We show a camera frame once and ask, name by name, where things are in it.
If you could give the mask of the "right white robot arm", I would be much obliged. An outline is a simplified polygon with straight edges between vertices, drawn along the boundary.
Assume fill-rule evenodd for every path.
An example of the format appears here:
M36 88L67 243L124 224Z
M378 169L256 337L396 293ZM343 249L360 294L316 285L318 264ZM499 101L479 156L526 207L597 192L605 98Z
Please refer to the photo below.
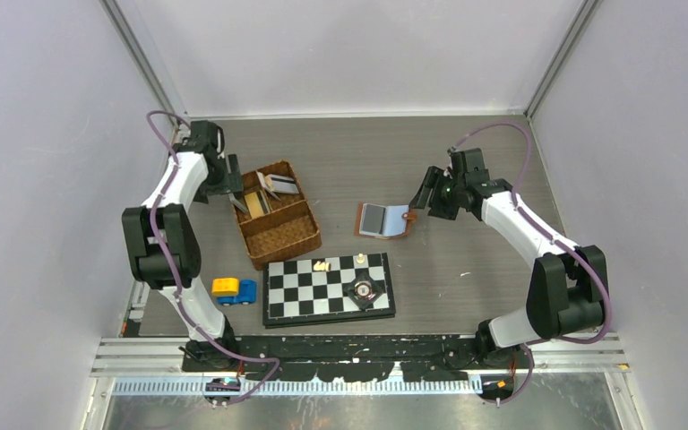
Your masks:
M606 257L595 246L581 246L537 216L504 179L493 179L479 149L453 151L450 166L426 170L412 209L454 220L471 213L499 233L531 269L522 308L481 322L474 354L487 367L498 367L513 348L561 339L576 342L577 331L596 329L601 339L612 320Z

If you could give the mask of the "brown leather card holder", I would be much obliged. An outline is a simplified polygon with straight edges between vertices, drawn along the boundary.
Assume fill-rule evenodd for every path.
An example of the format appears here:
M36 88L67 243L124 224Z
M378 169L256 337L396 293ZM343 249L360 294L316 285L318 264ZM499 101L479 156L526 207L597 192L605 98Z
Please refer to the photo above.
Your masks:
M417 213L408 205L379 205L362 202L357 209L354 234L375 239L407 236L417 220Z

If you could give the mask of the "white magnetic stripe card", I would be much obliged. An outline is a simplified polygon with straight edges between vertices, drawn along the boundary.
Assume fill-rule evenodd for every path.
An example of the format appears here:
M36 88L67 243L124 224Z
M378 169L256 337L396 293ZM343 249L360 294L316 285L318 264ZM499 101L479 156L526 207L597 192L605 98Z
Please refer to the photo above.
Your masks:
M264 174L256 172L261 187L275 200L279 200L282 194L300 194L297 182L290 176L276 174Z

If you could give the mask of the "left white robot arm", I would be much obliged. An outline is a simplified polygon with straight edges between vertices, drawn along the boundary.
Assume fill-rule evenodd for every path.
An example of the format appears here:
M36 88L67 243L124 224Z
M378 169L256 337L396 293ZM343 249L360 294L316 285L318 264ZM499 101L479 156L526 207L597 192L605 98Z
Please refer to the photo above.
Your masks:
M140 205L124 209L122 227L134 279L166 298L188 330L182 350L227 371L239 348L202 282L202 252L188 212L215 195L236 198L244 186L237 156L225 152L222 127L199 120L185 128L186 137L165 145L168 166L157 187Z

